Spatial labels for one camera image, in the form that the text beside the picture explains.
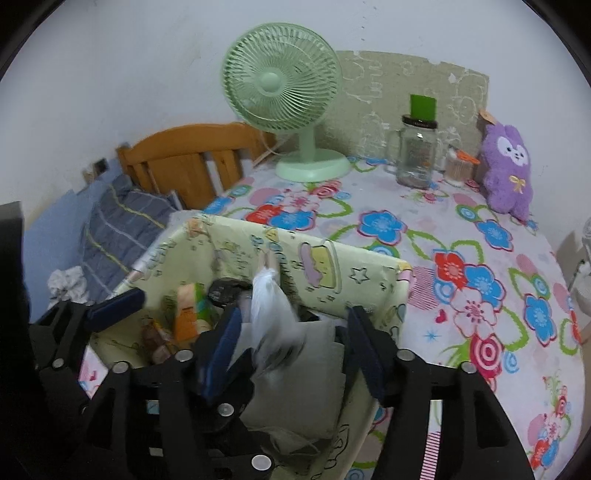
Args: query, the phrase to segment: screw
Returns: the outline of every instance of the screw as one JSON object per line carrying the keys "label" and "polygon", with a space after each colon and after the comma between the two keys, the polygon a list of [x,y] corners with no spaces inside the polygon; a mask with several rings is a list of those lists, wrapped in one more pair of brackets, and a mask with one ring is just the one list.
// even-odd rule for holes
{"label": "screw", "polygon": [[193,358],[193,352],[191,350],[180,350],[174,356],[179,362],[186,362]]}
{"label": "screw", "polygon": [[403,360],[405,362],[410,362],[411,360],[414,360],[415,355],[414,353],[412,353],[410,350],[399,350],[398,353],[396,354],[396,356],[400,359]]}
{"label": "screw", "polygon": [[127,372],[127,369],[129,368],[129,365],[127,362],[117,362],[115,365],[113,365],[113,373],[116,374],[123,374],[125,372]]}
{"label": "screw", "polygon": [[464,370],[464,372],[467,374],[475,374],[477,371],[476,365],[474,365],[472,362],[462,363],[462,370]]}
{"label": "screw", "polygon": [[222,417],[229,417],[234,413],[234,407],[232,407],[229,403],[222,403],[217,407],[217,412]]}
{"label": "screw", "polygon": [[267,455],[256,455],[252,458],[251,463],[255,470],[259,470],[261,472],[269,470],[272,465],[271,459]]}

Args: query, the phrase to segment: black device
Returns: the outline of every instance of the black device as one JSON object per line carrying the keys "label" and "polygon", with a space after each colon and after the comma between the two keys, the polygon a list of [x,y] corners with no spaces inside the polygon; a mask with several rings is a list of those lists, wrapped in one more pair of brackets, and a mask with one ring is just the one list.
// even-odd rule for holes
{"label": "black device", "polygon": [[[131,291],[110,301],[113,318],[138,305]],[[235,304],[191,350],[161,365],[116,363],[92,401],[77,382],[93,311],[60,302],[30,327],[38,376],[66,458],[55,478],[99,480],[264,479],[274,464],[239,419],[252,399],[248,349],[231,368],[242,319]],[[419,479],[430,401],[443,400],[437,480],[526,480],[533,473],[508,418],[471,363],[430,365],[349,309],[353,356],[372,396],[394,415],[374,478]],[[158,400],[159,414],[147,402]],[[163,456],[152,454],[163,452]]]}

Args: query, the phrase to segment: purple stuffed animal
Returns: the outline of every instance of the purple stuffed animal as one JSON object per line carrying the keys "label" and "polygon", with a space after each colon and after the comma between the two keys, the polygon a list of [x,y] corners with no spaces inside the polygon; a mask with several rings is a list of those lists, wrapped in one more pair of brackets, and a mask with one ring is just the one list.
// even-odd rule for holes
{"label": "purple stuffed animal", "polygon": [[534,191],[530,182],[530,156],[518,130],[511,125],[488,125],[482,152],[489,167],[484,176],[488,206],[525,222],[530,217]]}

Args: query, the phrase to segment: white plastic bag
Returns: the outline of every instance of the white plastic bag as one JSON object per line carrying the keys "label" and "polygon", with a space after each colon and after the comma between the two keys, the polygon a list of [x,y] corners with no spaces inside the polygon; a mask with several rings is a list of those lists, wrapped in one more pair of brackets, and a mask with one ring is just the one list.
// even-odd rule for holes
{"label": "white plastic bag", "polygon": [[261,253],[259,271],[252,280],[252,346],[257,372],[270,372],[291,363],[300,354],[305,333],[278,283],[277,260]]}

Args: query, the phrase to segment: chair backrest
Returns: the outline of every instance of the chair backrest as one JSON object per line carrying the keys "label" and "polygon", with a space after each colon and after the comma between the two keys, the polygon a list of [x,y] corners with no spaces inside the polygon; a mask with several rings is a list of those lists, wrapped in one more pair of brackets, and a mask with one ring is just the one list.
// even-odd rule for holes
{"label": "chair backrest", "polygon": [[[264,135],[272,142],[271,134]],[[171,128],[134,147],[118,148],[117,153],[124,172],[144,190],[162,194],[176,190],[187,208],[202,209],[216,197],[203,154],[211,153],[227,190],[242,178],[237,152],[241,149],[248,150],[253,161],[265,152],[261,132],[235,122]]]}

